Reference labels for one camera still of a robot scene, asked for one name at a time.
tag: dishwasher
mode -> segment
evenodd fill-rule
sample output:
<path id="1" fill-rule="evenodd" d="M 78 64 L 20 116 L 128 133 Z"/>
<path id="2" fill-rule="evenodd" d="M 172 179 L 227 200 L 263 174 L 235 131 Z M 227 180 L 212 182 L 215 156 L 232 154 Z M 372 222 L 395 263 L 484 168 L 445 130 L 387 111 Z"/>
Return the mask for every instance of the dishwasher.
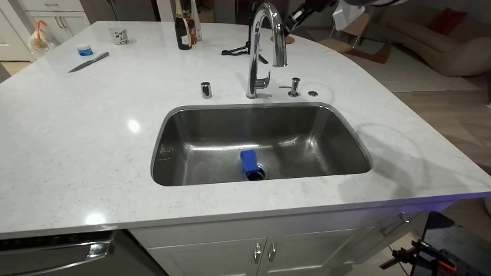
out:
<path id="1" fill-rule="evenodd" d="M 0 241 L 0 276 L 166 276 L 126 232 Z"/>

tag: kitchen sink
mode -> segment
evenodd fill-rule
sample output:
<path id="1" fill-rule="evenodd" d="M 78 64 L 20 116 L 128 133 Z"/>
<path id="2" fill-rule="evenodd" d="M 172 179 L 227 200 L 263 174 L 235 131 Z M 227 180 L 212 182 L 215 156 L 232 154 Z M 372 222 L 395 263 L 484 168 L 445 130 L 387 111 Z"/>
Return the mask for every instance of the kitchen sink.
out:
<path id="1" fill-rule="evenodd" d="M 243 174 L 255 151 L 261 174 Z M 368 153 L 329 105 L 178 108 L 164 120 L 152 177 L 161 186 L 364 174 Z"/>

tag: cabinet drawer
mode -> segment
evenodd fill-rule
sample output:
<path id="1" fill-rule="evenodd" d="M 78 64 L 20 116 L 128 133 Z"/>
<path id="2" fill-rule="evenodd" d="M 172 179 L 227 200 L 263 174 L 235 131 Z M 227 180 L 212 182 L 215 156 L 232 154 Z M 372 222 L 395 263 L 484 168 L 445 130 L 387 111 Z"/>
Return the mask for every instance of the cabinet drawer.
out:
<path id="1" fill-rule="evenodd" d="M 134 229 L 132 235 L 146 249 L 184 245 L 238 241 L 264 237 L 283 237 L 312 232 L 375 228 L 395 215 L 396 209 L 367 209 L 332 214 L 309 214 L 243 222 L 217 222 L 167 228 Z"/>
<path id="2" fill-rule="evenodd" d="M 82 11 L 78 0 L 19 0 L 22 8 L 31 11 Z"/>

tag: kitchen island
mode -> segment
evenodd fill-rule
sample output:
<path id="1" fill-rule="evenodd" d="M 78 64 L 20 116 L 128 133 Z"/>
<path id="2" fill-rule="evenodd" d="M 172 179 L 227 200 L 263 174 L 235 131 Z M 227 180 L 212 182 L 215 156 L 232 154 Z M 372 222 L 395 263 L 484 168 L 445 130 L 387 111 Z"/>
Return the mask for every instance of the kitchen island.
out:
<path id="1" fill-rule="evenodd" d="M 111 27 L 128 28 L 131 45 L 112 45 Z M 338 53 L 295 38 L 287 47 L 289 67 L 272 68 L 270 87 L 260 91 L 269 97 L 249 100 L 249 57 L 221 56 L 246 44 L 247 28 L 203 25 L 203 38 L 194 50 L 180 51 L 174 24 L 95 24 L 2 84 L 0 238 L 137 234 L 157 226 L 388 208 L 398 214 L 402 206 L 430 212 L 491 195 L 485 172 Z M 111 56 L 68 74 L 83 62 L 75 50 L 82 44 Z M 293 77 L 303 80 L 298 99 L 279 90 Z M 214 99 L 203 99 L 201 82 L 210 82 Z M 367 148 L 372 171 L 183 188 L 152 180 L 155 143 L 171 111 L 276 103 L 336 108 Z"/>

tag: sofa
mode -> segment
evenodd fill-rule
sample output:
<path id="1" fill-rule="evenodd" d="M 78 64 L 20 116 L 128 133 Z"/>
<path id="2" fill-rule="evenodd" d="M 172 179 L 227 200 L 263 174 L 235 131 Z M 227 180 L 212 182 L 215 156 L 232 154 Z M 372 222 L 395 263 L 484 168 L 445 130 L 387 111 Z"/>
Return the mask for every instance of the sofa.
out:
<path id="1" fill-rule="evenodd" d="M 479 76 L 491 73 L 491 25 L 471 16 L 444 36 L 427 28 L 442 11 L 427 7 L 401 5 L 387 8 L 381 25 L 393 41 L 419 56 L 444 76 Z"/>

